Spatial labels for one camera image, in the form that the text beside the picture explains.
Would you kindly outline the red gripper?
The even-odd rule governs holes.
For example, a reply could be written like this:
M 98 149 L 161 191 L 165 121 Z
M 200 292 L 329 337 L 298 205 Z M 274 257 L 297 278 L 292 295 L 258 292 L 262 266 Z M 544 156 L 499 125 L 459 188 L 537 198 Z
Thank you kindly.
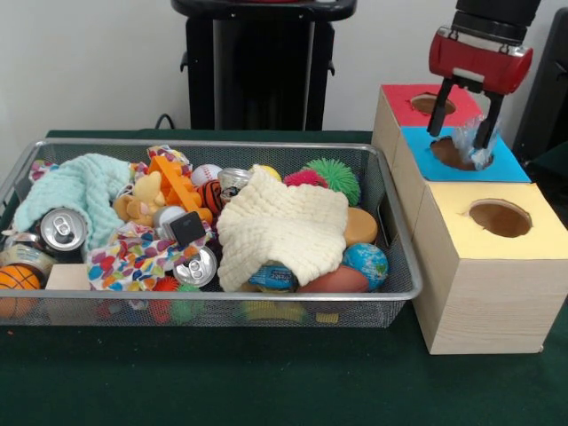
M 464 80 L 482 85 L 489 99 L 485 119 L 474 139 L 475 149 L 486 149 L 501 112 L 504 96 L 517 90 L 528 74 L 533 50 L 523 45 L 496 42 L 441 27 L 430 46 L 429 65 L 434 75 L 444 77 L 430 115 L 427 131 L 438 136 L 445 118 L 446 102 L 455 85 Z

